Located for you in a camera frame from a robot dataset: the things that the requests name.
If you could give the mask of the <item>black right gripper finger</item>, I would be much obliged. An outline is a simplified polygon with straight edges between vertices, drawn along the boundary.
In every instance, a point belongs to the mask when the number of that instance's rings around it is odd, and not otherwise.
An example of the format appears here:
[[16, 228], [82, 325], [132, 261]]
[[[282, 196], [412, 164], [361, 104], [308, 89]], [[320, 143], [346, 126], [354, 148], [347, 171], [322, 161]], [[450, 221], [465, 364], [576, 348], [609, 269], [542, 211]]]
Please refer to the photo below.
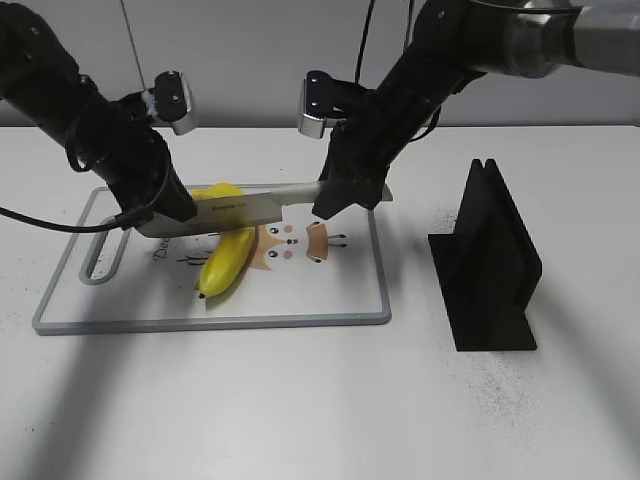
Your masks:
[[352, 203], [372, 211], [385, 200], [384, 183], [355, 183], [352, 188]]
[[314, 202], [312, 213], [321, 219], [330, 219], [356, 203], [357, 193], [357, 189], [349, 182], [326, 181]]

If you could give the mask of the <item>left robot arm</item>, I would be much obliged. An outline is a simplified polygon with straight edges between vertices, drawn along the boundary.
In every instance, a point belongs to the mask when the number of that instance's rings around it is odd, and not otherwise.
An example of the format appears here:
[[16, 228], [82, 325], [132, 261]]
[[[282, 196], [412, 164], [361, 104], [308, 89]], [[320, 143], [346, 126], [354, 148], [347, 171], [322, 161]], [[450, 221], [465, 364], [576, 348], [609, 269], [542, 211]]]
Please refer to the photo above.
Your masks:
[[1, 4], [2, 99], [64, 149], [73, 171], [104, 180], [126, 214], [186, 221], [196, 213], [152, 126], [185, 115], [182, 103], [169, 102], [184, 97], [178, 81], [161, 74], [153, 88], [110, 101], [42, 16], [19, 3]]

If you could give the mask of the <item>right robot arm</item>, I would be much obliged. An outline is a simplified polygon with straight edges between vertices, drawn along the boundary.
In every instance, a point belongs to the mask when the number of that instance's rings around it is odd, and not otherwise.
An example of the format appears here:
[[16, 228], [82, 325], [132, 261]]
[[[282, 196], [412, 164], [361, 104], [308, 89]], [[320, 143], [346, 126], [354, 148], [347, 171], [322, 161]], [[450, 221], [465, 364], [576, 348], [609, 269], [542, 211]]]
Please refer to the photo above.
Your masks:
[[314, 215], [374, 209], [391, 163], [436, 126], [444, 102], [488, 73], [539, 79], [561, 65], [639, 74], [639, 5], [569, 1], [428, 1], [411, 41], [379, 86], [312, 70], [300, 100], [301, 133], [331, 131]]

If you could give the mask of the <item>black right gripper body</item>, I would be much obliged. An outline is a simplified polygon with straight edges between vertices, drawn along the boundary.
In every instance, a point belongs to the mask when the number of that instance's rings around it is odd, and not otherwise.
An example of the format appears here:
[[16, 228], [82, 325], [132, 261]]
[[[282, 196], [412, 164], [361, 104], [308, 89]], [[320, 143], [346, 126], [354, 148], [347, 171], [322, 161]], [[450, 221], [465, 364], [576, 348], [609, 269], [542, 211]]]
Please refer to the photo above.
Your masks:
[[349, 87], [333, 105], [337, 123], [320, 174], [324, 193], [380, 193], [391, 163], [430, 119], [430, 95]]

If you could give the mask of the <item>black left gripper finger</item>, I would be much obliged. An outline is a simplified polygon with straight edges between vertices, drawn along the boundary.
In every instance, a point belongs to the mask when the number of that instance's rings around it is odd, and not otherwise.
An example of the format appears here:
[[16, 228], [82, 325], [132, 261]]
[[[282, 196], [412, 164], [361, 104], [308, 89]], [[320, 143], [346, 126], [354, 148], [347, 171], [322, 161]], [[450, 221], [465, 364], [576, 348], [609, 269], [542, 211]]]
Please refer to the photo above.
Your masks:
[[171, 164], [166, 166], [159, 186], [152, 191], [150, 209], [179, 222], [185, 222], [196, 215], [195, 201]]

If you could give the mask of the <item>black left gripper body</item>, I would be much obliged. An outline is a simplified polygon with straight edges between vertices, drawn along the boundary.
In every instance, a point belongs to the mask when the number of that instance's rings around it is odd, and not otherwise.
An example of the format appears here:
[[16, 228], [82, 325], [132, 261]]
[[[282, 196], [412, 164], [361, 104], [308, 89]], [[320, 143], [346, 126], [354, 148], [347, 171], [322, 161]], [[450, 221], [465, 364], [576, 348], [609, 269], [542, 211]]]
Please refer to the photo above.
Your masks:
[[74, 171], [104, 180], [122, 220], [173, 213], [171, 155], [151, 127], [150, 103], [146, 94], [116, 101], [88, 94], [74, 112]]

